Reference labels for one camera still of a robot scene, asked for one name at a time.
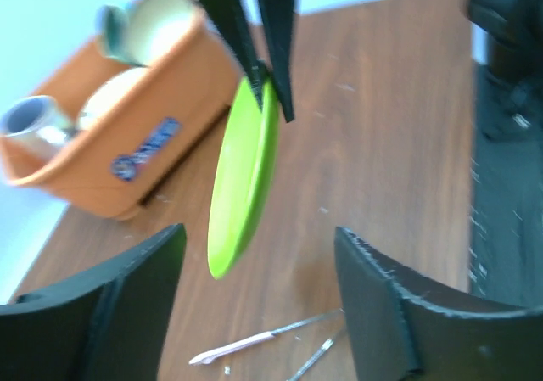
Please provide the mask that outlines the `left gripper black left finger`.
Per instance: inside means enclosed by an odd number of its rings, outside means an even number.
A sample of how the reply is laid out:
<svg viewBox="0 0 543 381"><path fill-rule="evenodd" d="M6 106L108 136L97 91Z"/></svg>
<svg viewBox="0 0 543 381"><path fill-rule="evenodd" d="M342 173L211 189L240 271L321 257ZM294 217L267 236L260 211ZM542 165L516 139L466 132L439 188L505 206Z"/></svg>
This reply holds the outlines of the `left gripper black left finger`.
<svg viewBox="0 0 543 381"><path fill-rule="evenodd" d="M3 380L155 380L187 235L170 225L1 307Z"/></svg>

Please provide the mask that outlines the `lavender mug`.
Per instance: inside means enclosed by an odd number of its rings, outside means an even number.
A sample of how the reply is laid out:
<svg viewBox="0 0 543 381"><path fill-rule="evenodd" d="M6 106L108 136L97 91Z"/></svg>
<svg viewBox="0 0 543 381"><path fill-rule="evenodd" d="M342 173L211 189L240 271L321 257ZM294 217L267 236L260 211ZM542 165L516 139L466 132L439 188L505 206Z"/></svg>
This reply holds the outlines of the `lavender mug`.
<svg viewBox="0 0 543 381"><path fill-rule="evenodd" d="M39 160L51 160L79 130L48 95L22 98L1 118L1 136Z"/></svg>

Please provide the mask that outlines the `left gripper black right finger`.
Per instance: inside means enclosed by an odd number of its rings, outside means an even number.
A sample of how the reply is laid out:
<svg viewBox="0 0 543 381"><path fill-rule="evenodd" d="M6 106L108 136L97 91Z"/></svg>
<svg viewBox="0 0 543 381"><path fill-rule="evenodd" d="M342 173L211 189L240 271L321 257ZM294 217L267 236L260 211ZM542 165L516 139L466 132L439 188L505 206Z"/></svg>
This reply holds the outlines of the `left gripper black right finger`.
<svg viewBox="0 0 543 381"><path fill-rule="evenodd" d="M336 227L334 259L359 380L540 380L542 309L437 282Z"/></svg>

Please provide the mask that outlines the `green ceramic mug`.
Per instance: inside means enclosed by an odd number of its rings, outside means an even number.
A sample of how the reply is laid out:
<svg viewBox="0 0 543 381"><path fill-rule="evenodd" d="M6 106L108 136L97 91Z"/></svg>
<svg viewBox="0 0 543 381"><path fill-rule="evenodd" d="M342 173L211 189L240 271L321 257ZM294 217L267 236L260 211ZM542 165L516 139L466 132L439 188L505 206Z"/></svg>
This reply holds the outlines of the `green ceramic mug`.
<svg viewBox="0 0 543 381"><path fill-rule="evenodd" d="M98 44L104 57L136 67L147 67L142 57L143 34L138 8L104 5L97 12Z"/></svg>

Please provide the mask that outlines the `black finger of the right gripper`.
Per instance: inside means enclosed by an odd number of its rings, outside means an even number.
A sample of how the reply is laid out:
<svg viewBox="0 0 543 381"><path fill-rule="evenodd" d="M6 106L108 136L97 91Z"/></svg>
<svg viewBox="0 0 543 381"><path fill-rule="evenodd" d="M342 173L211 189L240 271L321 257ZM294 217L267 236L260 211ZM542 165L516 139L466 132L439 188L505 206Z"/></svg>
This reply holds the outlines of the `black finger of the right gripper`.
<svg viewBox="0 0 543 381"><path fill-rule="evenodd" d="M295 2L296 0L258 0L271 61L271 77L287 123L294 120L290 65Z"/></svg>
<svg viewBox="0 0 543 381"><path fill-rule="evenodd" d="M257 104L262 105L266 70L255 51L241 1L199 0L199 2L244 70Z"/></svg>

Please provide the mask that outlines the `small cream floral plate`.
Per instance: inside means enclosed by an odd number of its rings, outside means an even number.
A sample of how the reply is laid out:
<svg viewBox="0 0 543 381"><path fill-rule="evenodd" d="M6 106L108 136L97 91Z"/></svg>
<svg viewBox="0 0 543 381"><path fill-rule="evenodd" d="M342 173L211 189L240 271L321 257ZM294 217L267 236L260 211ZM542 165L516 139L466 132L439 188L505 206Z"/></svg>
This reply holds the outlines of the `small cream floral plate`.
<svg viewBox="0 0 543 381"><path fill-rule="evenodd" d="M147 67L134 67L107 80L84 103L77 117L77 128L88 130L124 98L147 73Z"/></svg>

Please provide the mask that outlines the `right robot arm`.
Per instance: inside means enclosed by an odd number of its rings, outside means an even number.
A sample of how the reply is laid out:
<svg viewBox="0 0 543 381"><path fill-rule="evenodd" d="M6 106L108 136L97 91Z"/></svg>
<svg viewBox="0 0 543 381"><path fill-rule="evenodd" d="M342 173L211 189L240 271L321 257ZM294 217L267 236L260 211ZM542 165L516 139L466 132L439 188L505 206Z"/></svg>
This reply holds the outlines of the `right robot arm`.
<svg viewBox="0 0 543 381"><path fill-rule="evenodd" d="M290 65L296 0L257 0L271 67L257 57L241 0L199 0L249 78L258 101L271 77L283 117L294 120ZM524 140L542 123L542 0L467 0L468 19L490 37L490 80L503 91L484 104L483 135L493 141Z"/></svg>

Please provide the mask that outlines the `small lime green plate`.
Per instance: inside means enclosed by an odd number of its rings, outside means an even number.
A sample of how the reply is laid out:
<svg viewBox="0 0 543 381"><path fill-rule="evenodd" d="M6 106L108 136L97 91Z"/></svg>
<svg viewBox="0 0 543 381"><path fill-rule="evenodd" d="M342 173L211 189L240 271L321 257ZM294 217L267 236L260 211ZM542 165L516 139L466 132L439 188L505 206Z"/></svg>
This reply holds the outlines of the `small lime green plate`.
<svg viewBox="0 0 543 381"><path fill-rule="evenodd" d="M207 234L210 274L228 274L255 235L275 171L279 102L270 80L258 104L244 77L236 91L216 167Z"/></svg>

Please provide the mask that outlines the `cream bowl with dark rim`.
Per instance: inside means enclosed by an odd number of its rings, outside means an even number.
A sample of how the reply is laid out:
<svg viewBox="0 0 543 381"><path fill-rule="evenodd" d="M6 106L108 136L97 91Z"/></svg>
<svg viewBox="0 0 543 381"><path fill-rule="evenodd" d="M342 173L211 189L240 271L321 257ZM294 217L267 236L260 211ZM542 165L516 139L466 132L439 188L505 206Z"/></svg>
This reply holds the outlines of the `cream bowl with dark rim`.
<svg viewBox="0 0 543 381"><path fill-rule="evenodd" d="M187 33L197 12L192 0L132 1L123 37L129 60L151 65Z"/></svg>

